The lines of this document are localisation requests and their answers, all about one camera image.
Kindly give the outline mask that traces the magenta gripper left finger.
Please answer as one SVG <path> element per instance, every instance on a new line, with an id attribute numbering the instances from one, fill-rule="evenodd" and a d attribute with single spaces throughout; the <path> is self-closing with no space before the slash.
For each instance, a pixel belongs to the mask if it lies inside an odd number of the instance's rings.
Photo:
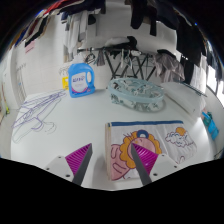
<path id="1" fill-rule="evenodd" d="M 72 173 L 72 182 L 81 185 L 92 156 L 92 144 L 87 144 L 65 157 Z"/>

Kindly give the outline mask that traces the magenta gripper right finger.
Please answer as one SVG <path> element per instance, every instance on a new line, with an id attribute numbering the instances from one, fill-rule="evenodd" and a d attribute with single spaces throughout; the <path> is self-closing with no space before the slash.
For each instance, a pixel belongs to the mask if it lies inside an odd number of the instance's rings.
<path id="1" fill-rule="evenodd" d="M 131 154 L 142 184 L 150 184 L 152 182 L 150 172 L 155 165 L 158 155 L 134 143 L 131 144 Z"/>

